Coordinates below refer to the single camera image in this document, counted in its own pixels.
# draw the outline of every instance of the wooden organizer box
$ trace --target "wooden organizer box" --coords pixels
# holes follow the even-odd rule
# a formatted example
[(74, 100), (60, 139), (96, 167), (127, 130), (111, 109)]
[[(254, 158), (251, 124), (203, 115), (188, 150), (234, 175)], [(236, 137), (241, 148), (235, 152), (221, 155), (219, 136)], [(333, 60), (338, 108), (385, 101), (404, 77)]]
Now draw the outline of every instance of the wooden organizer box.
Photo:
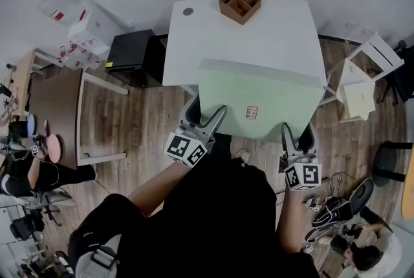
[(219, 0), (220, 12), (244, 25), (261, 6), (261, 0)]

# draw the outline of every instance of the dark hair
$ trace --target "dark hair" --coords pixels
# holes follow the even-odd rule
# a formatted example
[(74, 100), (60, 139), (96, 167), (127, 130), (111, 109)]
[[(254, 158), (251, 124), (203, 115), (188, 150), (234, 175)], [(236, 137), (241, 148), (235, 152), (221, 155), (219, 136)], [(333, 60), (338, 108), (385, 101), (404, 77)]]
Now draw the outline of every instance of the dark hair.
[(376, 266), (384, 254), (375, 246), (354, 247), (352, 253), (355, 267), (360, 271), (367, 271)]

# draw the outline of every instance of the black chair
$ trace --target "black chair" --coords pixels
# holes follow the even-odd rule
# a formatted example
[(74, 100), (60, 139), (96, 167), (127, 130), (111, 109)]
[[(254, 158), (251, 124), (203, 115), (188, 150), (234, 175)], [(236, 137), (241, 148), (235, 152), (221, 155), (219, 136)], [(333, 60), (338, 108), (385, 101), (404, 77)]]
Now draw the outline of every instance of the black chair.
[(403, 102), (414, 98), (414, 46), (407, 48), (405, 41), (400, 41), (394, 51), (404, 60), (404, 64), (384, 77), (387, 81), (387, 87), (381, 100), (376, 101), (377, 103), (384, 102), (390, 89), (393, 91), (393, 105), (398, 105), (397, 92)]
[(45, 224), (43, 223), (41, 213), (25, 215), (20, 219), (13, 220), (13, 223), (10, 225), (10, 231), (13, 236), (22, 241), (29, 239), (34, 232), (42, 232), (44, 229)]

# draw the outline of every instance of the red stamp label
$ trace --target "red stamp label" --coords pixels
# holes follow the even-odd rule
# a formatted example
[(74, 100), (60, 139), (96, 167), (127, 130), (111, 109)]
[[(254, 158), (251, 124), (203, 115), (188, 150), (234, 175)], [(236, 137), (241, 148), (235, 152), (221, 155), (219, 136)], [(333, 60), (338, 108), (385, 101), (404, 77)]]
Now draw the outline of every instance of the red stamp label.
[(249, 105), (247, 107), (247, 111), (246, 111), (246, 118), (248, 120), (255, 120), (257, 117), (257, 112), (258, 112), (259, 108), (254, 107), (253, 105)]
[(58, 14), (56, 16), (54, 16), (54, 19), (56, 21), (60, 21), (62, 19), (62, 17), (64, 16), (64, 14), (62, 14), (61, 12), (58, 12)]

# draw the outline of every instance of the round hole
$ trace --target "round hole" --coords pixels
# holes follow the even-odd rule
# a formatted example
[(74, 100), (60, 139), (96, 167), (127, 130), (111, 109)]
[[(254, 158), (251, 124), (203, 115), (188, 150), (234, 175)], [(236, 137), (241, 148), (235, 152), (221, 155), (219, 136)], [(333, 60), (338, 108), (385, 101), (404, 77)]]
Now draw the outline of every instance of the round hole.
[(185, 16), (190, 16), (194, 12), (193, 8), (185, 8), (182, 12)]

